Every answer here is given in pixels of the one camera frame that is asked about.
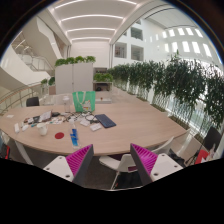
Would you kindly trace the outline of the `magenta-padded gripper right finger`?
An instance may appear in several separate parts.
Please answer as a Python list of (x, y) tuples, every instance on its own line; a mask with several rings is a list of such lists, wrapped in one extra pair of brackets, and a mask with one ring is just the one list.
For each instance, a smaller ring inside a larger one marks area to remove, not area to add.
[(131, 143), (130, 153), (137, 166), (143, 185), (159, 180), (182, 169), (167, 154), (155, 154), (141, 146)]

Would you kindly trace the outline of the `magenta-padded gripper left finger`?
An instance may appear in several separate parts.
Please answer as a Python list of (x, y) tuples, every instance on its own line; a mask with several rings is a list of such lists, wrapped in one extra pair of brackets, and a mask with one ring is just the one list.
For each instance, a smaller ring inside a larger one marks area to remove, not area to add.
[(93, 145), (90, 144), (66, 157), (56, 157), (44, 170), (82, 186), (93, 154)]

